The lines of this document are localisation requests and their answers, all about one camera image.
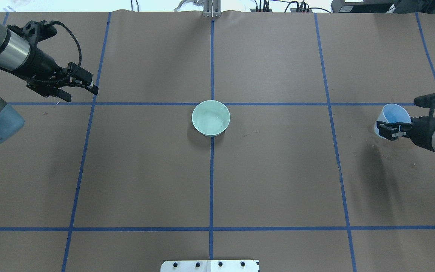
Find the electrical cable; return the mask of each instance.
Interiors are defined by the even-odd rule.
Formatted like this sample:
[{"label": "electrical cable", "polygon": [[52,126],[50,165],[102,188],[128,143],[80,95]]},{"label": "electrical cable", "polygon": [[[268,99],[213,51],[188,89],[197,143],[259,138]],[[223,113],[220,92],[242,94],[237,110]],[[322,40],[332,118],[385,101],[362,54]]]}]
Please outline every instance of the electrical cable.
[{"label": "electrical cable", "polygon": [[326,9],[322,9],[322,8],[307,8],[307,9],[305,9],[305,10],[308,12],[308,10],[311,10],[311,9],[319,9],[319,10],[324,10],[324,11],[326,11],[326,12],[328,12],[328,13],[331,13],[330,11],[328,11],[328,10],[326,10]]},{"label": "electrical cable", "polygon": [[308,5],[308,4],[305,3],[305,1],[303,0],[303,2],[300,4],[300,7],[297,8],[297,9],[295,10],[295,12],[304,12],[304,8],[307,7],[306,5]]},{"label": "electrical cable", "polygon": [[70,29],[68,29],[67,26],[65,26],[62,22],[60,21],[51,21],[49,24],[49,26],[52,25],[59,25],[62,26],[68,33],[69,35],[73,38],[75,44],[76,44],[76,48],[78,49],[78,67],[76,67],[76,69],[74,70],[73,73],[68,74],[67,76],[63,77],[62,79],[55,79],[55,80],[41,80],[41,79],[33,79],[32,77],[28,77],[28,76],[23,76],[22,74],[17,74],[11,70],[5,69],[4,67],[0,67],[0,70],[5,71],[7,73],[13,74],[17,77],[19,77],[20,79],[24,79],[24,80],[30,80],[33,82],[39,82],[39,83],[59,83],[62,82],[66,79],[71,78],[77,71],[78,69],[80,69],[80,66],[82,65],[82,49],[80,47],[80,44],[78,43],[78,40],[76,39],[75,35],[73,35],[73,33],[70,31]]},{"label": "electrical cable", "polygon": [[286,8],[285,8],[285,12],[288,10],[288,7],[293,3],[296,4],[296,9],[298,9],[298,7],[300,5],[300,3],[298,3],[298,1],[291,1],[291,2],[287,2],[287,3],[288,3],[288,6],[286,6]]}]

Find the metal plate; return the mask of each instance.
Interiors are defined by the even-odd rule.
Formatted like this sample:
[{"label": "metal plate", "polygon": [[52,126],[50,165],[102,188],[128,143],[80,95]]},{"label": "metal plate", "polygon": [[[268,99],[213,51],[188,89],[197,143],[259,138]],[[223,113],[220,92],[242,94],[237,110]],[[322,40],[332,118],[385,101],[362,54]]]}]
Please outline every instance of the metal plate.
[{"label": "metal plate", "polygon": [[259,272],[258,260],[166,261],[160,272]]}]

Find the light green bowl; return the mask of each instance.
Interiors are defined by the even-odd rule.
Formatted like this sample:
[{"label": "light green bowl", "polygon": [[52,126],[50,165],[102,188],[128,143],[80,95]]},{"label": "light green bowl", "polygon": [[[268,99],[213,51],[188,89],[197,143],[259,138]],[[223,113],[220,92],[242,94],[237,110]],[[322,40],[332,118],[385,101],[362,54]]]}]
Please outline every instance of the light green bowl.
[{"label": "light green bowl", "polygon": [[216,100],[201,102],[192,112],[192,124],[197,131],[208,137],[221,134],[228,127],[230,120],[228,108]]}]

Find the white cup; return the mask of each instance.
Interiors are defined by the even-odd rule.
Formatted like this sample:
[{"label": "white cup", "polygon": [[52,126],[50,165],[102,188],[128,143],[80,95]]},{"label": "white cup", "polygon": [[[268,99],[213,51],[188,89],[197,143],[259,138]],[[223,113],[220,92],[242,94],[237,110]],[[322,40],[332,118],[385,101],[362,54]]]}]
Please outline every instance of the white cup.
[{"label": "white cup", "polygon": [[[377,121],[387,122],[387,123],[410,123],[410,116],[406,109],[397,104],[387,104],[382,108]],[[378,133],[377,123],[373,124],[373,131],[375,134],[382,139],[382,136]]]},{"label": "white cup", "polygon": [[203,135],[214,137],[229,125],[231,114],[226,106],[216,100],[199,103],[192,112],[192,124]]}]

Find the grid line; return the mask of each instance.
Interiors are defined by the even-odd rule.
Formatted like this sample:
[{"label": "grid line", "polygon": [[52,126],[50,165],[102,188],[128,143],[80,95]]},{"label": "grid line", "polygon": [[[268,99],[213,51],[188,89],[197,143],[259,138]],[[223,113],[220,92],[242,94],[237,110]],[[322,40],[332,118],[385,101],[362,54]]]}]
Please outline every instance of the grid line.
[{"label": "grid line", "polygon": [[429,65],[430,65],[430,70],[432,71],[432,75],[434,76],[434,81],[435,81],[434,65],[432,64],[432,60],[430,60],[429,51],[428,51],[427,45],[426,45],[426,39],[424,38],[423,26],[421,25],[421,20],[419,19],[418,12],[416,12],[416,21],[417,21],[417,26],[419,28],[419,33],[421,34],[421,39],[423,40],[424,51],[426,53],[426,57],[427,57],[427,60],[429,62]]},{"label": "grid line", "polygon": [[[214,20],[211,20],[211,100],[214,100]],[[214,259],[214,137],[211,137],[209,167],[209,259]]]},{"label": "grid line", "polygon": [[320,39],[320,29],[319,29],[319,25],[318,25],[318,17],[316,15],[316,13],[314,13],[313,16],[315,17],[316,39],[318,41],[318,50],[320,53],[321,72],[323,74],[323,84],[325,86],[325,94],[326,94],[327,103],[328,103],[328,115],[330,117],[330,126],[332,129],[333,147],[335,149],[335,158],[336,158],[336,162],[337,162],[337,166],[338,166],[340,186],[341,186],[341,191],[342,191],[342,203],[343,203],[343,210],[344,210],[344,214],[345,214],[345,224],[347,225],[347,235],[349,238],[350,258],[352,261],[352,269],[354,272],[357,272],[357,264],[355,262],[355,252],[353,249],[352,231],[350,230],[349,209],[347,207],[347,197],[345,194],[345,186],[343,184],[342,165],[340,164],[340,153],[338,152],[338,144],[337,144],[337,138],[336,138],[336,133],[335,133],[335,124],[333,122],[332,104],[330,101],[330,93],[328,90],[327,73],[325,70],[325,61],[323,60],[323,49],[321,48],[321,39]]},{"label": "grid line", "polygon": [[[222,102],[226,106],[327,106],[327,102]],[[383,106],[390,102],[331,102],[332,106]],[[93,105],[93,102],[9,102],[11,105]],[[199,102],[95,102],[102,106],[196,106]],[[401,106],[413,106],[414,103],[398,102]]]},{"label": "grid line", "polygon": [[[111,18],[112,18],[112,12],[109,12],[108,17],[107,17],[107,26],[105,27],[105,36],[103,38],[102,53],[100,54],[100,63],[99,63],[99,68],[98,68],[98,73],[97,73],[97,80],[96,80],[97,86],[100,83],[100,74],[102,73],[103,57],[105,56],[105,47],[107,45],[107,36],[108,36],[108,30],[110,27]],[[70,217],[70,222],[69,222],[69,230],[68,230],[67,242],[66,242],[66,246],[65,246],[65,253],[63,255],[62,272],[65,272],[66,264],[68,261],[69,246],[71,243],[71,235],[73,233],[73,225],[74,225],[74,221],[75,221],[76,206],[78,204],[78,196],[80,193],[80,185],[82,183],[82,176],[83,176],[83,167],[85,166],[86,151],[88,148],[88,140],[90,138],[90,131],[91,131],[91,127],[92,127],[93,113],[95,112],[96,101],[97,101],[97,95],[93,95],[90,116],[88,117],[88,127],[86,129],[85,144],[83,145],[82,161],[80,163],[80,171],[78,173],[78,181],[76,183],[75,198],[74,198],[73,207],[71,210],[71,217]]]},{"label": "grid line", "polygon": [[[209,231],[209,227],[73,227],[72,231],[173,232]],[[435,229],[435,225],[408,226],[303,226],[303,227],[213,227],[213,231],[345,231],[345,230],[420,230]],[[0,231],[69,231],[69,227],[0,227]]]}]

